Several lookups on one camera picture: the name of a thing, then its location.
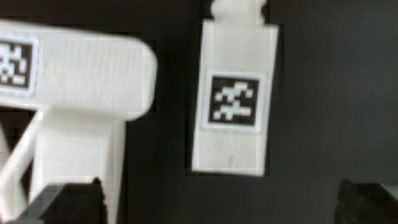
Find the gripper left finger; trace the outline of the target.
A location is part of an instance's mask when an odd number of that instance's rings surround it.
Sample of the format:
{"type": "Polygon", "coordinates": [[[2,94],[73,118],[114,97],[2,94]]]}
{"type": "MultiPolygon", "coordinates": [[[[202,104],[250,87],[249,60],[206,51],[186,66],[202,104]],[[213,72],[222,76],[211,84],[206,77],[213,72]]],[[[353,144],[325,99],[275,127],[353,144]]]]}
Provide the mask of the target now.
{"type": "Polygon", "coordinates": [[[106,224],[101,180],[48,185],[14,224],[106,224]]]}

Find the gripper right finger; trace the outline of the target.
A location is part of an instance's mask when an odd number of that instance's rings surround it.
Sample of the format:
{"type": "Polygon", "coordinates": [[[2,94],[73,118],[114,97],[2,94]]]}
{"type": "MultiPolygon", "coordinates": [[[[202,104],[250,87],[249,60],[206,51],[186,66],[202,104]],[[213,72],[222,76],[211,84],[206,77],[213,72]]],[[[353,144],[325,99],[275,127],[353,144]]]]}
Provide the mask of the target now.
{"type": "Polygon", "coordinates": [[[341,181],[334,224],[398,224],[398,199],[378,183],[341,181]]]}

